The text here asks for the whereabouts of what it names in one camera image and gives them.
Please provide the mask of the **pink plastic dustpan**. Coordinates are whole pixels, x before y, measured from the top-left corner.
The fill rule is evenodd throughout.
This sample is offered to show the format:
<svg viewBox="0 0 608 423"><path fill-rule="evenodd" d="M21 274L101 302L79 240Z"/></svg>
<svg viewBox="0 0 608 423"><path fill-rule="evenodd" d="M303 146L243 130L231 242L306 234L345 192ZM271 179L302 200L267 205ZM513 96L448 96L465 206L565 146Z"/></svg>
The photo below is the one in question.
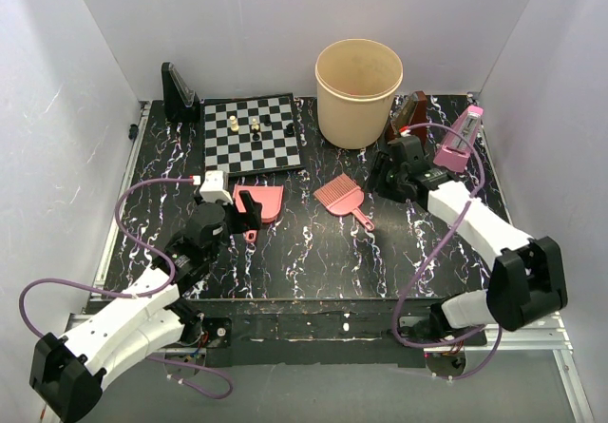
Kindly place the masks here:
<svg viewBox="0 0 608 423"><path fill-rule="evenodd" d="M267 185L236 185L233 191L233 201L240 214L246 212L240 194L248 191L254 202L261 204L261 226L266 227L274 222L280 213L283 197L283 186Z"/></svg>

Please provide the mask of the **pink hand brush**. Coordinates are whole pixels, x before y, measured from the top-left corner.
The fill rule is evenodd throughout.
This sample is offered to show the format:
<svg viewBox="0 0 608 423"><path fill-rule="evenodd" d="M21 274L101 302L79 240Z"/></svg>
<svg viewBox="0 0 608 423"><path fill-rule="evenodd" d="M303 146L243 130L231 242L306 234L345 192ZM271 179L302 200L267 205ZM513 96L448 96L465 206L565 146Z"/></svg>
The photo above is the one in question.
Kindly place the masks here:
<svg viewBox="0 0 608 423"><path fill-rule="evenodd" d="M353 215L366 230L374 230L374 224L360 209L365 198L362 188L345 173L322 185L313 195L331 214Z"/></svg>

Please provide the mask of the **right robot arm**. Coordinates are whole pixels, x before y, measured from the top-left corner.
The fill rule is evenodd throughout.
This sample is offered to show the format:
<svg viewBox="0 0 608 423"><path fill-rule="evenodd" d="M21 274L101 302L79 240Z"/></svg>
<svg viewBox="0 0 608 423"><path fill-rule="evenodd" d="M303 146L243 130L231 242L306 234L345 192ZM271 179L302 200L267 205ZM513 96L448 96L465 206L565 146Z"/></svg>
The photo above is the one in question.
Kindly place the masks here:
<svg viewBox="0 0 608 423"><path fill-rule="evenodd" d="M417 202L454 227L491 269L486 289L432 304L428 318L409 328L415 338L448 345L465 329L492 323L514 332L567 305L559 245L533 238L471 197L464 183L426 158L417 137L394 139L376 154L367 188L395 202Z"/></svg>

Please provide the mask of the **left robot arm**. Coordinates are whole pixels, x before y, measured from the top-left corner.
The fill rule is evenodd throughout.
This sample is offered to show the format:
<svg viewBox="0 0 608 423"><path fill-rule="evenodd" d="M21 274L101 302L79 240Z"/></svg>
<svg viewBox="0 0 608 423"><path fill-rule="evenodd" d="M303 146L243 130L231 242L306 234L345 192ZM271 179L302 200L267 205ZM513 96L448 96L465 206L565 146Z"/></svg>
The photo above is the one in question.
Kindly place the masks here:
<svg viewBox="0 0 608 423"><path fill-rule="evenodd" d="M40 334L30 387L63 422L78 422L121 374L161 347L195 345L201 314L185 301L231 236L262 225L262 205L244 191L224 202L203 197L155 264L97 314L56 336Z"/></svg>

